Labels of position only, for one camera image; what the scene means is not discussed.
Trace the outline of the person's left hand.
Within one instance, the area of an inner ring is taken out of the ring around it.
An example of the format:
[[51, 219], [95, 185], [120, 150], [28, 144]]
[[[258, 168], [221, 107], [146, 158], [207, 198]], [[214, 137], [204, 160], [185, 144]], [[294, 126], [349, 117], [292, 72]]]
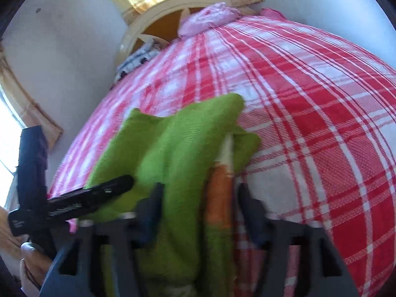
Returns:
[[39, 296], [52, 260], [38, 250], [32, 243], [25, 242], [20, 247], [20, 278], [22, 292], [29, 297]]

